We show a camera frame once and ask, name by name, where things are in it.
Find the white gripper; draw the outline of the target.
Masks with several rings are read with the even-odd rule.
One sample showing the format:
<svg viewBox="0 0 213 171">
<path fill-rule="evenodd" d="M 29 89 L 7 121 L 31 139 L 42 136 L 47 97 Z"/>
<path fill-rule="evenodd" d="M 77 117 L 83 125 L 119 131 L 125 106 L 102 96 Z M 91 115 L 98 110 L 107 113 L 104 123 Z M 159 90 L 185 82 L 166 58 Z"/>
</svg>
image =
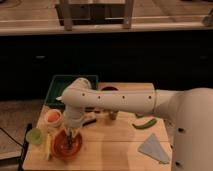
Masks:
<svg viewBox="0 0 213 171">
<path fill-rule="evenodd" d="M 63 123 L 64 127 L 68 130 L 80 128 L 82 126 L 82 117 L 65 114 L 63 117 Z"/>
</svg>

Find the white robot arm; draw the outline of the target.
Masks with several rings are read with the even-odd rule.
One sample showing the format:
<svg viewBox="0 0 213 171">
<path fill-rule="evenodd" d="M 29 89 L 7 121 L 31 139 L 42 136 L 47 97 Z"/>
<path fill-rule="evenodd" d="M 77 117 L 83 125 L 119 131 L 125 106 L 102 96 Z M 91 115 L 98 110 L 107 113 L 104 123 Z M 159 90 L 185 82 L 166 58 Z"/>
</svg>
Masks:
<svg viewBox="0 0 213 171">
<path fill-rule="evenodd" d="M 82 126 L 86 107 L 168 119 L 175 125 L 171 171 L 213 171 L 213 88 L 100 91 L 80 77 L 62 91 L 61 101 L 69 129 Z"/>
</svg>

